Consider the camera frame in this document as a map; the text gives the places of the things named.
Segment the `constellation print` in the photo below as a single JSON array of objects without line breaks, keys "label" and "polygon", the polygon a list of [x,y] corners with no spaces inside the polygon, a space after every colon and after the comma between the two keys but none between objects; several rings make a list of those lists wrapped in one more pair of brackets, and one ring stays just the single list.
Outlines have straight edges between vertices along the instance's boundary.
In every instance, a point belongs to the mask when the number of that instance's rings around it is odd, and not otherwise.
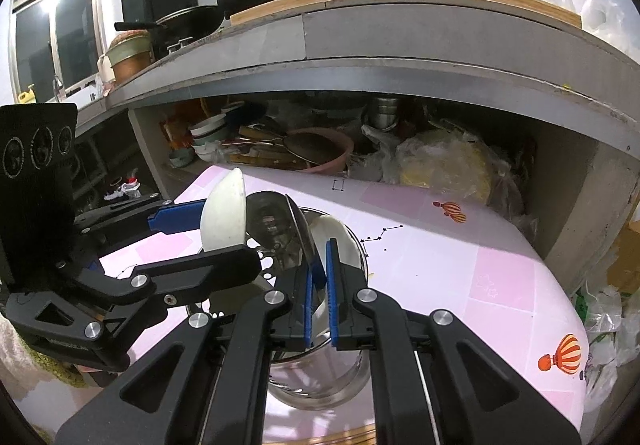
[{"label": "constellation print", "polygon": [[403,228],[404,228],[404,225],[398,225],[397,227],[389,227],[388,229],[382,229],[382,232],[380,232],[380,235],[378,237],[367,236],[366,239],[361,239],[360,242],[365,247],[365,250],[367,250],[367,243],[370,243],[371,241],[382,241],[383,235],[385,235],[385,233],[388,232],[389,230],[403,229]]}]

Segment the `pan handle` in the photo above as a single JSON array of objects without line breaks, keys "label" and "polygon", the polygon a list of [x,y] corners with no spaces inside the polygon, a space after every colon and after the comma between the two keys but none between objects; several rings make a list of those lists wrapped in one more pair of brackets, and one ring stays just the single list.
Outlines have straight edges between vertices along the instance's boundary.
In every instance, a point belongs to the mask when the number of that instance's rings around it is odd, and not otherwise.
[{"label": "pan handle", "polygon": [[156,24],[155,22],[114,22],[113,27],[116,31],[131,31],[131,30],[151,30],[154,28],[163,28],[162,24]]}]

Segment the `blue gripper pad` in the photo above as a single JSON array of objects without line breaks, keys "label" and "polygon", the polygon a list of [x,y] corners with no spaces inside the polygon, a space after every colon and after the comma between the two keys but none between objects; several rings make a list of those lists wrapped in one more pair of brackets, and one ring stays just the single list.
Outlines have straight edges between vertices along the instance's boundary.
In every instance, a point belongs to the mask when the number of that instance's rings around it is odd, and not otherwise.
[{"label": "blue gripper pad", "polygon": [[338,301],[335,290],[335,272],[334,265],[339,265],[340,258],[338,256],[338,245],[332,245],[330,239],[326,242],[326,303],[329,310],[329,332],[331,335],[331,345],[337,346],[338,343]]},{"label": "blue gripper pad", "polygon": [[306,292],[305,292],[305,346],[311,347],[311,313],[313,312],[314,281],[311,268],[306,268]]},{"label": "blue gripper pad", "polygon": [[149,216],[147,220],[149,228],[167,235],[198,230],[205,201],[161,206],[155,214]]}]

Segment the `hot air balloon print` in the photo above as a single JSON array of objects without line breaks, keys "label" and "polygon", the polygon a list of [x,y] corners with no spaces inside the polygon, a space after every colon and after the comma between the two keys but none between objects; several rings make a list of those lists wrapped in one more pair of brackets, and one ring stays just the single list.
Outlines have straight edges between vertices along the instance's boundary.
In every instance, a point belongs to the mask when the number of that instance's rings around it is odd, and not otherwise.
[{"label": "hot air balloon print", "polygon": [[444,210],[444,215],[448,218],[453,219],[456,223],[464,223],[466,221],[466,216],[462,212],[462,208],[457,203],[453,203],[447,201],[446,203],[440,203],[439,201],[434,201],[433,206],[440,206]]},{"label": "hot air balloon print", "polygon": [[575,335],[569,333],[560,341],[553,356],[540,357],[538,368],[540,371],[548,371],[552,365],[556,365],[563,373],[574,375],[580,369],[581,357],[580,343]]}]

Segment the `black frying pan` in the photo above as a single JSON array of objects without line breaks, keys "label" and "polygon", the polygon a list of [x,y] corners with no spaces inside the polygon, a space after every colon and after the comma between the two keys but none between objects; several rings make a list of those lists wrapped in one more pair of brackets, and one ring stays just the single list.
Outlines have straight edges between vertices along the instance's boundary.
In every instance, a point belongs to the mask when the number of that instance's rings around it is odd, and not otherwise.
[{"label": "black frying pan", "polygon": [[217,30],[224,14],[217,6],[195,6],[166,15],[156,22],[116,22],[116,31],[149,30],[156,58],[164,57],[167,48],[182,39],[196,41]]}]

